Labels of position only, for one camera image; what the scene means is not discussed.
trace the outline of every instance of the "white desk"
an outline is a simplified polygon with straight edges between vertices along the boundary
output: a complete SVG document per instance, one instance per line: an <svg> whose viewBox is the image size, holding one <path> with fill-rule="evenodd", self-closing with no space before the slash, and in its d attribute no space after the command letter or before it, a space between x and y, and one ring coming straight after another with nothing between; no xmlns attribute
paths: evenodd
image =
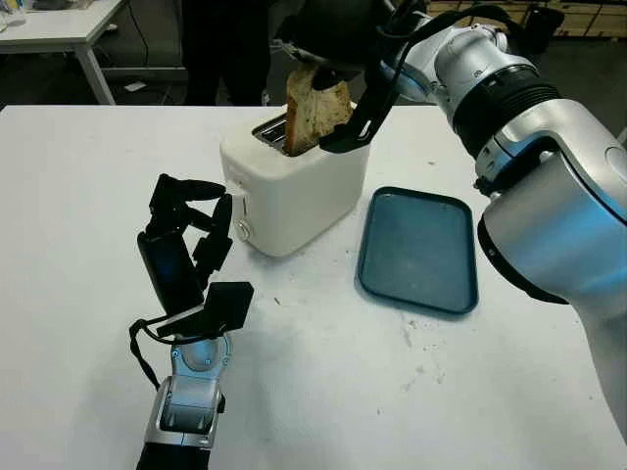
<svg viewBox="0 0 627 470"><path fill-rule="evenodd" d="M85 10L32 12L26 23L0 32L0 54L74 52L101 105L114 105L91 49L125 0L96 0Z"/></svg>
<svg viewBox="0 0 627 470"><path fill-rule="evenodd" d="M0 114L3 468L134 468L154 389L127 328L161 314L135 247L157 176L221 181L220 134L274 113ZM233 334L212 468L627 467L570 307L528 299L478 248L479 305L459 321L356 289L372 192L389 184L447 194L476 221L487 201L471 187L472 166L439 110L396 108L353 213L290 258L235 241L213 279L249 280L256 295ZM168 348L140 341L163 379Z"/></svg>

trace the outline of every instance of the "table surface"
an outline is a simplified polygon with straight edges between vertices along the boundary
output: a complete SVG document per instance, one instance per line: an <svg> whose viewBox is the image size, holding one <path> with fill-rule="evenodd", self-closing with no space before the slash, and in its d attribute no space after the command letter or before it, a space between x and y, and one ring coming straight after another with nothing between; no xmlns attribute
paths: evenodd
<svg viewBox="0 0 627 470"><path fill-rule="evenodd" d="M0 45L87 42L123 1L96 0L85 10L28 13L26 23L0 32Z"/></svg>
<svg viewBox="0 0 627 470"><path fill-rule="evenodd" d="M128 351L127 328L161 314L135 247L157 176L221 181L221 134L277 113L0 113L4 467L134 468L154 390ZM352 213L289 258L235 241L214 280L249 280L256 294L233 333L213 468L627 467L570 307L528 299L480 250L480 301L458 321L356 286L376 188L460 198L476 222L487 200L472 182L472 158L439 110L395 108ZM163 378L167 347L145 338L141 346Z"/></svg>

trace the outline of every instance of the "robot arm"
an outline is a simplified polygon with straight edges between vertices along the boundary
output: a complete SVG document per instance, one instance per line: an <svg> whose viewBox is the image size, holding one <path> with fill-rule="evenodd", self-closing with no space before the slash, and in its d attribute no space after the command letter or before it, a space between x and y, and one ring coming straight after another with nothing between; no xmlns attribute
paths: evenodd
<svg viewBox="0 0 627 470"><path fill-rule="evenodd" d="M420 4L406 0L381 20L376 47L363 48L377 54L360 59L367 88L320 147L367 145L399 94L437 104L475 160L475 187L491 200L478 224L481 248L529 296L577 310L627 440L627 153L582 105L509 53L498 29L453 26L487 17L520 36L500 8L431 19Z"/></svg>
<svg viewBox="0 0 627 470"><path fill-rule="evenodd" d="M218 199L211 217L186 204L210 199ZM231 205L221 185L162 174L150 201L150 223L137 237L166 311L152 320L139 319L129 329L131 352L157 389L137 469L207 468L225 407L219 378L232 352L226 332L242 328L253 297L248 282L213 282L204 296L209 276L221 269L232 244ZM182 238L189 224L208 232L193 252L195 264ZM150 326L156 324L155 333ZM172 373L161 385L139 350L135 337L140 330L170 345Z"/></svg>

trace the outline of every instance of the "table leg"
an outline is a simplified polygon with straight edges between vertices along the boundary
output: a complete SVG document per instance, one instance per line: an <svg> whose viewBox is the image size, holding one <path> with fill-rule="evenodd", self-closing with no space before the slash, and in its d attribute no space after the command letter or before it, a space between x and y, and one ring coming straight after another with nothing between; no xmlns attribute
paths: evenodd
<svg viewBox="0 0 627 470"><path fill-rule="evenodd" d="M87 81L89 81L94 95L96 95L98 103L101 105L114 105L116 100L114 100L114 96L111 94L107 80L100 70L91 47L88 44L80 44L74 46L74 52L82 66L82 71L87 76Z"/></svg>

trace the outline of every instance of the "person's leg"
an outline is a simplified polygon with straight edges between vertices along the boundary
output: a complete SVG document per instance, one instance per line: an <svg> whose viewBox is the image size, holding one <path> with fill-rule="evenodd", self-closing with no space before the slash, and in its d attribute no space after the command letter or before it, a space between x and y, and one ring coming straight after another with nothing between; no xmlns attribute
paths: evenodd
<svg viewBox="0 0 627 470"><path fill-rule="evenodd" d="M216 104L220 53L218 46L212 44L215 37L213 3L213 0L182 0L181 47L183 66L188 74L186 106Z"/></svg>
<svg viewBox="0 0 627 470"><path fill-rule="evenodd" d="M266 0L232 2L222 68L230 101L259 106L270 67Z"/></svg>

